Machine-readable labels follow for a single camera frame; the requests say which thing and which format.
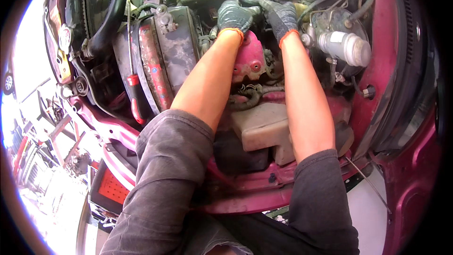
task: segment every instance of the engine bay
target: engine bay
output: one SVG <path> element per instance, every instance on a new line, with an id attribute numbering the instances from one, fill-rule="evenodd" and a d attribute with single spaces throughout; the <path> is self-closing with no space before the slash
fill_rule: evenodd
<path id="1" fill-rule="evenodd" d="M 215 42 L 223 1 L 67 0 L 56 53 L 69 56 L 76 79 L 59 84 L 61 98 L 86 97 L 105 114 L 141 131 L 170 108 Z M 373 99 L 375 93 L 372 85 L 358 87 L 371 60 L 374 0 L 272 1 L 292 2 L 296 8 L 300 38 L 326 92 L 342 156 L 354 140 L 348 125 L 354 94 Z M 215 164 L 227 175 L 295 160 L 281 50 L 258 0 L 239 2 L 254 20 L 235 60 L 230 98 L 214 143 Z"/>

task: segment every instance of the car wheel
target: car wheel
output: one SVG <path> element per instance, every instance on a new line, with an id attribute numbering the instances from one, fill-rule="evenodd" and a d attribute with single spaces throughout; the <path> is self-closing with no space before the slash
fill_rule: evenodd
<path id="1" fill-rule="evenodd" d="M 3 81 L 3 93 L 6 95 L 11 94 L 14 91 L 14 79 L 11 73 L 6 73 Z"/>

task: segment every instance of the wheel rim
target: wheel rim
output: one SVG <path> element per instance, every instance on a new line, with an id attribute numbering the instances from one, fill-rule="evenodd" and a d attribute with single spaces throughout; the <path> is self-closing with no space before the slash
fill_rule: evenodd
<path id="1" fill-rule="evenodd" d="M 4 87 L 8 91 L 13 87 L 13 77 L 11 77 L 11 76 L 6 77 Z"/>

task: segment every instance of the gray knit glove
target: gray knit glove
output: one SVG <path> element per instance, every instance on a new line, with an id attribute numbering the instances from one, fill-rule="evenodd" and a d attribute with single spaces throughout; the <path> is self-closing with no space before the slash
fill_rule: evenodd
<path id="1" fill-rule="evenodd" d="M 258 0 L 264 9 L 264 16 L 272 26 L 275 38 L 281 47 L 281 40 L 292 31 L 297 32 L 296 8 L 291 2 L 285 4 L 270 0 Z"/>
<path id="2" fill-rule="evenodd" d="M 226 0 L 218 10 L 219 30 L 239 29 L 242 34 L 245 34 L 252 24 L 252 15 L 249 9 L 239 6 L 238 0 Z"/>

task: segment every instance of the tools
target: tools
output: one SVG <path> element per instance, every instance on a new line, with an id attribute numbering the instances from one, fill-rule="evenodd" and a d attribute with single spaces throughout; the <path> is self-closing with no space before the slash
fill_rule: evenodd
<path id="1" fill-rule="evenodd" d="M 147 119 L 150 117 L 150 109 L 144 96 L 143 89 L 140 85 L 139 76 L 134 74 L 134 66 L 132 64 L 132 48 L 130 42 L 130 0 L 127 0 L 127 41 L 129 47 L 129 65 L 130 65 L 130 76 L 127 77 L 127 85 L 129 87 L 128 95 L 130 98 L 130 107 L 132 110 L 132 115 L 135 120 L 143 125 L 146 123 Z"/>

